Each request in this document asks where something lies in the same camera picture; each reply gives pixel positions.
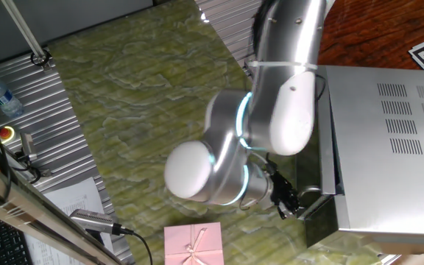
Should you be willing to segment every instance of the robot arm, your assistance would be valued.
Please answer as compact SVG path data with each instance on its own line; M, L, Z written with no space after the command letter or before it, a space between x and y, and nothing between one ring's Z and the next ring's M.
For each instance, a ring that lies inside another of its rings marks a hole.
M253 150L297 154L314 123L314 83L325 0L265 0L253 25L257 61L252 92L223 90L210 101L201 141L168 157L166 187L216 205L240 201L295 213L297 196L276 168L248 161Z

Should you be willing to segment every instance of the metal casing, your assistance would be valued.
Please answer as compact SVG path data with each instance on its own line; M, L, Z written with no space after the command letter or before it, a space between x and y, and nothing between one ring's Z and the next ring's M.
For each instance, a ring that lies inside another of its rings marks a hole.
M319 126L330 117L331 128L319 128L319 139L335 147L333 155L320 153L321 172L334 159L341 190L306 217L308 246L423 253L424 71L326 66L320 72L331 115L319 110Z
M242 196L247 202L259 202L268 194L269 178L263 176L259 167L247 162L247 150L236 132L237 122L246 120L246 116L237 117L246 94L246 91L223 90L211 102L211 112L206 114L210 124L202 142L209 149L213 169L207 183L189 199L229 205Z
M109 234L113 233L114 220L107 214L76 209L70 214L70 218L85 229Z
M326 1L276 1L264 22L259 62L317 64ZM296 74L313 71L302 66L261 66L256 71L248 122L249 144L274 152L269 123L283 83Z

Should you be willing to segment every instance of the paper document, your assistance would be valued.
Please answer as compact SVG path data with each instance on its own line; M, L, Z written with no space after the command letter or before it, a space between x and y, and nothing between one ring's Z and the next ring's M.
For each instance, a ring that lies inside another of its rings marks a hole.
M45 194L45 197L68 216L76 209L104 213L101 197L99 196L99 192L97 191L96 184L92 177L76 185L49 192ZM25 237L27 246L29 247L30 257L34 265L83 264L36 238L28 235L25 235ZM113 252L110 235L101 233L101 237L105 247Z

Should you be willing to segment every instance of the white ribbon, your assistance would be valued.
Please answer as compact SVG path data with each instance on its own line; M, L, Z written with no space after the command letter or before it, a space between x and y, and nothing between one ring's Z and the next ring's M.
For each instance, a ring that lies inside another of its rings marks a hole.
M188 257L183 262L183 265L186 265L189 261L191 262L191 265L194 265L195 263L198 263L200 265L207 265L197 257L197 254L200 254L200 255L219 254L219 253L222 253L222 250L197 251L197 247L199 246L199 243L202 240L202 237L204 236L204 233L205 233L206 230L207 230L207 228L201 229L200 232L199 232L199 235L197 236L197 239L194 240L194 234L195 234L194 225L191 225L191 243L188 244L185 247L185 249L188 251L188 253L169 254L169 255L166 255L165 258L186 258L186 257Z

